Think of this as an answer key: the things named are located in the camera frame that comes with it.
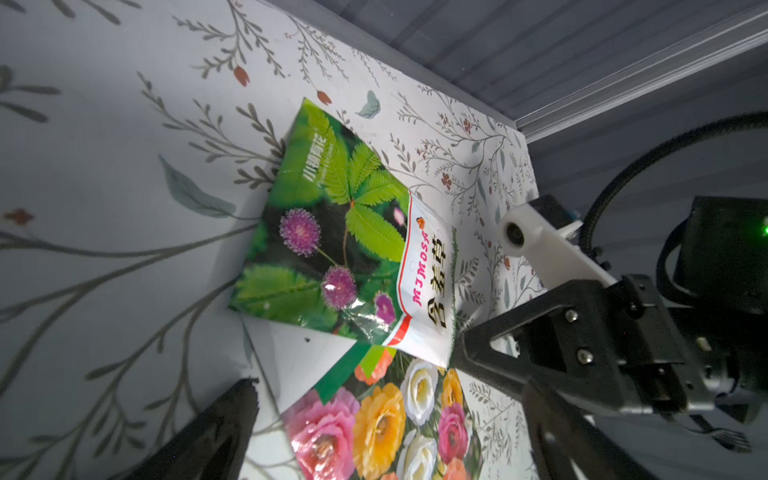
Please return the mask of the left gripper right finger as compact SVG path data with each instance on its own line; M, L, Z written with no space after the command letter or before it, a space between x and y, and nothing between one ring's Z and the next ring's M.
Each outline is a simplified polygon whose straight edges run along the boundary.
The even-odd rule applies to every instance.
M528 381L522 405L541 479L654 477L549 386Z

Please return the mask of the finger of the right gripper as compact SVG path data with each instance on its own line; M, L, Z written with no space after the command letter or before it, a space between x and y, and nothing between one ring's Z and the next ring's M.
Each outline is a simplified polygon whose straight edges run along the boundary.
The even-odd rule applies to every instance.
M595 415L714 408L700 362L647 277L609 287L568 281L469 327L453 359L457 369L516 400L536 380Z

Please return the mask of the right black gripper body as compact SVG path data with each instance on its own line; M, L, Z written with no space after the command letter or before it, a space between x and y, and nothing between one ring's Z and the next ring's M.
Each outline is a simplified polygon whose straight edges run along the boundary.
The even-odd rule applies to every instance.
M714 406L750 423L767 403L767 202L697 196L656 262L658 292Z

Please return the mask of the multicolour roses seed packet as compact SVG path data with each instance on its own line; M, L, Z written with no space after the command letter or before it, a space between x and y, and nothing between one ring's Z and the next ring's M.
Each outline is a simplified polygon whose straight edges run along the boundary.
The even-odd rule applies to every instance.
M458 372L357 342L275 419L241 479L478 479L476 416Z

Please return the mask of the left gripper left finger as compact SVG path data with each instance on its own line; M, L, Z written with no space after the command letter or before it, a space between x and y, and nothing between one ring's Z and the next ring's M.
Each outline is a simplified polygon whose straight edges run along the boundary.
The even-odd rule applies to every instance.
M236 479L259 414L255 379L236 382L130 479Z

